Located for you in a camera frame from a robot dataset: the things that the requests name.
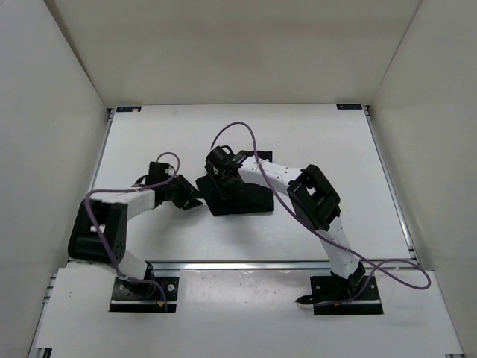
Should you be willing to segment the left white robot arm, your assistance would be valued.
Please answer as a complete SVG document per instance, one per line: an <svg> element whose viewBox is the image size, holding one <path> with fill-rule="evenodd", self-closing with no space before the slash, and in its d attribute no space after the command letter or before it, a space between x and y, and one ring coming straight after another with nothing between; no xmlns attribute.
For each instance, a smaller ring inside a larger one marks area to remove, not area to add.
<svg viewBox="0 0 477 358"><path fill-rule="evenodd" d="M108 266L140 297L156 287L152 265L127 250L127 224L171 202L181 210L202 205L200 194L168 163L151 162L130 189L97 189L81 202L68 244L72 259Z"/></svg>

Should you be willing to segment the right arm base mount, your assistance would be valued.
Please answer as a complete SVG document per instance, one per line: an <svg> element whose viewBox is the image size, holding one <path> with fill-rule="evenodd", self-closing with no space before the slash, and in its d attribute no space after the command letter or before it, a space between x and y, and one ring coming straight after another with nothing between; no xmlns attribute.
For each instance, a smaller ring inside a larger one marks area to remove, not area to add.
<svg viewBox="0 0 477 358"><path fill-rule="evenodd" d="M331 276L310 277L311 293L295 300L310 305L314 315L382 315L384 309L374 276L366 275L350 294Z"/></svg>

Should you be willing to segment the aluminium front rail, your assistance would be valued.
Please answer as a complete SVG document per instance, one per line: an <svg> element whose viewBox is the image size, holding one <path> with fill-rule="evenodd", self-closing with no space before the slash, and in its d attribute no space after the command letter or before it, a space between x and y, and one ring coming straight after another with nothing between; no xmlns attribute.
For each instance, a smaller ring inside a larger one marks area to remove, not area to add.
<svg viewBox="0 0 477 358"><path fill-rule="evenodd" d="M330 270L327 261L269 260L269 261L152 261L156 270Z"/></svg>

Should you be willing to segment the black pleated skirt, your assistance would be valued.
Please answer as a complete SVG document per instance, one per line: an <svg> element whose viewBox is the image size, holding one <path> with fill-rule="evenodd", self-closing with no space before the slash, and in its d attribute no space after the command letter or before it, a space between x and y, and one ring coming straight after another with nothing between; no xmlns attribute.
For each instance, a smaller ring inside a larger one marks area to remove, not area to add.
<svg viewBox="0 0 477 358"><path fill-rule="evenodd" d="M252 151L244 151L254 159ZM245 182L245 196L238 200L221 200L215 192L207 173L195 181L200 197L205 200L214 216L271 213L274 210L272 191L254 183Z"/></svg>

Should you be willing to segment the left blue corner label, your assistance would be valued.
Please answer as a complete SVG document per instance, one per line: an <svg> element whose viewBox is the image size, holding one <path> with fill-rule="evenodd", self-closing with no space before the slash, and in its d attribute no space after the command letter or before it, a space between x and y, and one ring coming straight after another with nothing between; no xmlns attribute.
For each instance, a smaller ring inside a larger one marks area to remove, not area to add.
<svg viewBox="0 0 477 358"><path fill-rule="evenodd" d="M141 106L118 106L117 113L138 113L142 110Z"/></svg>

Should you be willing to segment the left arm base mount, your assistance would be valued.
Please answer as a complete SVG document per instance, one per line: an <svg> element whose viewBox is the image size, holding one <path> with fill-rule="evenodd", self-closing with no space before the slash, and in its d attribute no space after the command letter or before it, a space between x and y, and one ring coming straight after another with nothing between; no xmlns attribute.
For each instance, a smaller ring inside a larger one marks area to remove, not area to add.
<svg viewBox="0 0 477 358"><path fill-rule="evenodd" d="M132 283L116 278L111 293L109 311L112 313L176 313L180 278L155 274L165 299L155 285Z"/></svg>

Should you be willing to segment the blue corner label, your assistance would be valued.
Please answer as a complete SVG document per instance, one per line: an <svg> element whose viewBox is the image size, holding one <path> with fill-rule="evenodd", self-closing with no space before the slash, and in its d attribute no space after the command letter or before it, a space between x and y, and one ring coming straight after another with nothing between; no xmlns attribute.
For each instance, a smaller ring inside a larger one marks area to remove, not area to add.
<svg viewBox="0 0 477 358"><path fill-rule="evenodd" d="M118 106L117 113L138 113L142 110L141 106Z"/></svg>
<svg viewBox="0 0 477 358"><path fill-rule="evenodd" d="M362 110L360 104L336 104L338 110Z"/></svg>

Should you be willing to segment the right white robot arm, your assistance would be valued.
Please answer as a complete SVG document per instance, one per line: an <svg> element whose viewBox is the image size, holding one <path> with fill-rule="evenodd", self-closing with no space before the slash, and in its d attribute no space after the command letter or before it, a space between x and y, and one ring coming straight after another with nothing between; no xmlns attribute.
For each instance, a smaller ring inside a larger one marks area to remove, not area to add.
<svg viewBox="0 0 477 358"><path fill-rule="evenodd" d="M205 169L223 199L243 198L246 189L260 186L287 196L300 223L320 235L337 295L348 299L360 291L364 266L351 252L343 229L341 199L317 166L292 168L263 160L252 151L235 154L217 146L207 155Z"/></svg>

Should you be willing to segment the right blue corner label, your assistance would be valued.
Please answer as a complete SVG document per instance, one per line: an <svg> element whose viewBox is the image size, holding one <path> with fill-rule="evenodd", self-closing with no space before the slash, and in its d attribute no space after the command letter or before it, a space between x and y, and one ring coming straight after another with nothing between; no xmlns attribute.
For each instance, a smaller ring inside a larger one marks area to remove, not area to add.
<svg viewBox="0 0 477 358"><path fill-rule="evenodd" d="M362 110L360 104L336 104L338 110Z"/></svg>

